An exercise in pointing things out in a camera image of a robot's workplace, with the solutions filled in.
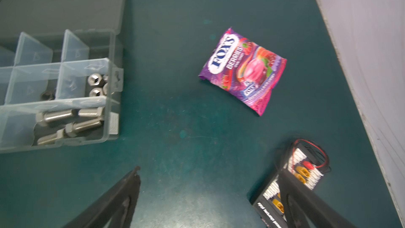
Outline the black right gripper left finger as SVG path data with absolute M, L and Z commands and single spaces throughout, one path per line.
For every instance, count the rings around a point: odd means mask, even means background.
M 129 228 L 135 213 L 141 179 L 135 167 L 66 228 Z

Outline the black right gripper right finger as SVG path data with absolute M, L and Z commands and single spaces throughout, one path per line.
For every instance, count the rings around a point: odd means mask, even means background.
M 355 226 L 329 207 L 290 172 L 279 171 L 278 184 L 289 228 L 354 228 Z

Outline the silver hex nut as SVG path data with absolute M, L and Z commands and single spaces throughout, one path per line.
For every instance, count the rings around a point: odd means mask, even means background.
M 100 96 L 104 96 L 103 88 L 96 87 L 89 92 L 89 97 L 100 97 Z
M 104 84 L 103 76 L 99 73 L 93 73 L 88 76 L 87 79 L 88 85 L 92 87 L 99 87 Z
M 106 96 L 106 95 L 108 94 L 109 75 L 106 74 L 106 75 L 103 75 L 102 77 L 103 77 L 103 87 L 102 87 L 102 90 L 103 90 L 103 94 Z

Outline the silver hex nut front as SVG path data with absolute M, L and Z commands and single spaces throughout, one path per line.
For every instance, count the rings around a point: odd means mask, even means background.
M 108 94 L 109 75 L 106 74 L 106 75 L 103 75 L 102 77 L 103 77 L 103 87 L 102 87 L 102 90 L 103 90 L 103 94 L 106 96 L 106 95 Z

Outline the silver hex bolt pair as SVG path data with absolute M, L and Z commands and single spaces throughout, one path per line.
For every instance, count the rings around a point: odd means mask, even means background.
M 103 125 L 101 119 L 91 119 L 83 122 L 68 123 L 64 129 L 58 130 L 54 134 L 41 137 L 37 140 L 37 145 L 50 145 L 55 144 L 58 140 L 66 138 L 75 138 L 79 133 L 85 132 L 90 129 L 98 128 Z

